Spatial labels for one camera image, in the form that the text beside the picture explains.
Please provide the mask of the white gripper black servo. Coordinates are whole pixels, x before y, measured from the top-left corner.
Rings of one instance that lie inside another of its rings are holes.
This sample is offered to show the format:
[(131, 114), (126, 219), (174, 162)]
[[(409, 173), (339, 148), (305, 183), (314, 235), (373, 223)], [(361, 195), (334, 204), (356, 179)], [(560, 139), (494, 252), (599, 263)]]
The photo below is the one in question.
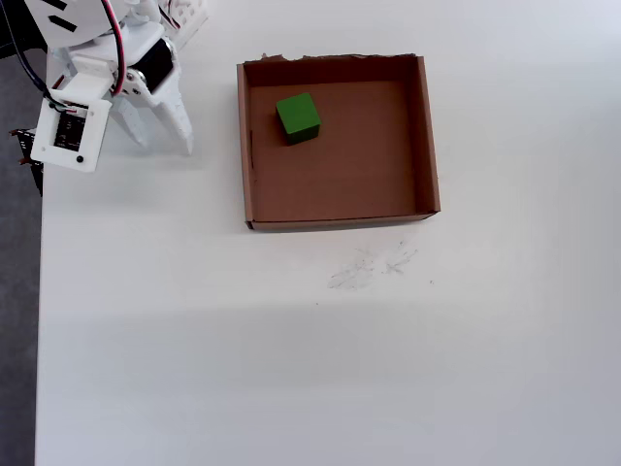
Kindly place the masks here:
[(113, 32), (63, 51), (66, 70), (50, 89), (65, 105), (112, 103), (110, 117), (140, 147), (147, 130), (134, 105), (149, 105), (171, 133), (180, 152), (190, 155), (194, 134), (180, 93), (177, 48), (162, 24), (124, 25)]

